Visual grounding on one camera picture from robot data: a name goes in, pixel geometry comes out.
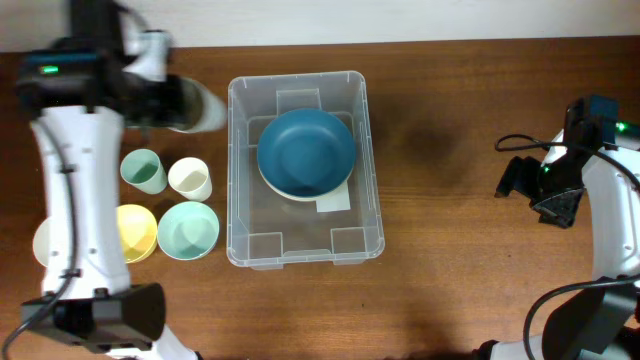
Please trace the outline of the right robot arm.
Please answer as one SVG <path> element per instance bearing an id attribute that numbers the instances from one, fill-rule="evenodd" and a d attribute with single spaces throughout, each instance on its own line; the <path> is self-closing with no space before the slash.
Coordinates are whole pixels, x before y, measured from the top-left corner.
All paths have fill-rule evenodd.
<path id="1" fill-rule="evenodd" d="M 618 117 L 615 100 L 591 95 L 566 109 L 563 129 L 527 148 L 545 158 L 514 157 L 496 197 L 526 196 L 540 222 L 571 227 L 589 198 L 593 278 L 542 295 L 528 311 L 519 342 L 490 340 L 475 359 L 636 359 L 639 332 L 639 128 Z"/>

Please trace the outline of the blue plate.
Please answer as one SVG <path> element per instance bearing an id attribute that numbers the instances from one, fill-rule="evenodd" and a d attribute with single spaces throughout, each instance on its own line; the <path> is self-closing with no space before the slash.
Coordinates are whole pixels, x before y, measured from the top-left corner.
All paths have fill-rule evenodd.
<path id="1" fill-rule="evenodd" d="M 356 145 L 335 115 L 303 108 L 276 117 L 257 145 L 257 162 L 266 179 L 297 196 L 317 196 L 340 185 L 355 168 Z"/>

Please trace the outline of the cream plate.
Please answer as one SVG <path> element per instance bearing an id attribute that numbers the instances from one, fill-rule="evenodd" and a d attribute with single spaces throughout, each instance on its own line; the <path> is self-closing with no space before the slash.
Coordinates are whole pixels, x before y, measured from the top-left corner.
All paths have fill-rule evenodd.
<path id="1" fill-rule="evenodd" d="M 298 202 L 312 202 L 312 201 L 317 201 L 317 200 L 320 200 L 320 199 L 323 199 L 323 198 L 327 198 L 327 197 L 329 197 L 329 196 L 332 196 L 332 195 L 334 195 L 334 194 L 338 193 L 338 192 L 339 192 L 339 190 L 341 189 L 341 187 L 342 187 L 343 185 L 346 185 L 346 184 L 348 183 L 348 179 L 351 177 L 351 175 L 352 175 L 352 173 L 353 173 L 353 169 L 352 169 L 352 170 L 349 172 L 349 174 L 347 175 L 347 177 L 345 178 L 345 180 L 344 180 L 340 185 L 338 185 L 336 188 L 334 188 L 333 190 L 331 190 L 331 191 L 329 191 L 329 192 L 326 192 L 326 193 L 323 193 L 323 194 L 320 194 L 320 195 L 317 195 L 317 196 L 297 196 L 297 195 L 291 195 L 291 194 L 288 194 L 288 193 L 286 193 L 286 192 L 284 192 L 284 191 L 279 190 L 278 188 L 276 188 L 273 184 L 271 184 L 271 183 L 266 179 L 266 177 L 264 176 L 264 174 L 263 174 L 263 172 L 262 172 L 262 170 L 260 169 L 260 167 L 259 167 L 259 166 L 258 166 L 258 171 L 259 171 L 259 173 L 260 173 L 260 175 L 261 175 L 262 179 L 264 180 L 264 182 L 265 182 L 265 183 L 266 183 L 266 184 L 267 184 L 267 185 L 268 185 L 268 186 L 269 186 L 269 187 L 270 187 L 270 188 L 271 188 L 275 193 L 277 193 L 278 195 L 280 195 L 280 196 L 282 196 L 282 197 L 284 197 L 284 198 L 287 198 L 287 199 L 289 199 L 289 200 L 298 201 Z"/>

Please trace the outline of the white small bowl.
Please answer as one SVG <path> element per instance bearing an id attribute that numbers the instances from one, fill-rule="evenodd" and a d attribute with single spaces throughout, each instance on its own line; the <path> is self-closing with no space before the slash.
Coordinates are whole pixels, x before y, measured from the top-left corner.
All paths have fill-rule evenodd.
<path id="1" fill-rule="evenodd" d="M 50 218 L 45 219 L 37 228 L 32 241 L 33 255 L 43 267 L 48 266 L 49 260 L 49 231 Z"/>

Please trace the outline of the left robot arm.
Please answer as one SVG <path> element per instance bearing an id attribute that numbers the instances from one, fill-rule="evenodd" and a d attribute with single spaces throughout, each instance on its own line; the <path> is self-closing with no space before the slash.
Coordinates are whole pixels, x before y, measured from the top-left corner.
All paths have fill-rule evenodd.
<path id="1" fill-rule="evenodd" d="M 16 91 L 43 165 L 49 255 L 21 330 L 115 359 L 193 359 L 166 322 L 157 283 L 131 282 L 117 227 L 125 128 L 225 125 L 225 103 L 167 71 L 171 39 L 114 0 L 69 2 L 70 33 L 29 53 Z"/>

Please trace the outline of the green plastic cup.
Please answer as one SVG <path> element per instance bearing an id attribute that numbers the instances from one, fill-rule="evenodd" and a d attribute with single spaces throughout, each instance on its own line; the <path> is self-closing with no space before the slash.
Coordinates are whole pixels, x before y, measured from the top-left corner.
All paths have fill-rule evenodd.
<path id="1" fill-rule="evenodd" d="M 120 175 L 129 185 L 151 195 L 161 193 L 168 184 L 159 156 L 149 149 L 127 154 L 121 162 Z"/>

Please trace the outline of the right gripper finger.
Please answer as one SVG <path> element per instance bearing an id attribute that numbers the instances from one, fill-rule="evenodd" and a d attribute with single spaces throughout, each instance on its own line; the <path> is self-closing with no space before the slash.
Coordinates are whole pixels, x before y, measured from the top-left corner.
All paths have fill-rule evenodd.
<path id="1" fill-rule="evenodd" d="M 539 223 L 568 229 L 575 223 L 584 193 L 584 188 L 569 189 L 532 200 L 530 207 L 539 214 Z"/>
<path id="2" fill-rule="evenodd" d="M 541 162 L 532 157 L 513 157 L 496 187 L 495 197 L 508 197 L 512 191 L 516 191 L 527 198 L 538 198 L 540 169 Z"/>

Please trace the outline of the grey plastic cup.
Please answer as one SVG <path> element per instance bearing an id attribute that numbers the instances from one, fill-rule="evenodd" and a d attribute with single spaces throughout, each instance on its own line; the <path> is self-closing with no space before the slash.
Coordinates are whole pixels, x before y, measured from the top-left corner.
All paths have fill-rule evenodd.
<path id="1" fill-rule="evenodd" d="M 171 127 L 179 133 L 195 134 L 222 129 L 227 123 L 227 105 L 202 83 L 180 78 L 183 122 Z"/>

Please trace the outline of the cream plastic cup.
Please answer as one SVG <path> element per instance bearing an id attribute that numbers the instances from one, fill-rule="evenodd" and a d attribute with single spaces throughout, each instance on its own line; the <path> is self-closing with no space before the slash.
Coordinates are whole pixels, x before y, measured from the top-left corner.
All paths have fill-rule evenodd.
<path id="1" fill-rule="evenodd" d="M 203 202 L 212 194 L 212 180 L 204 161 L 185 157 L 175 162 L 168 172 L 169 185 L 190 201 Z"/>

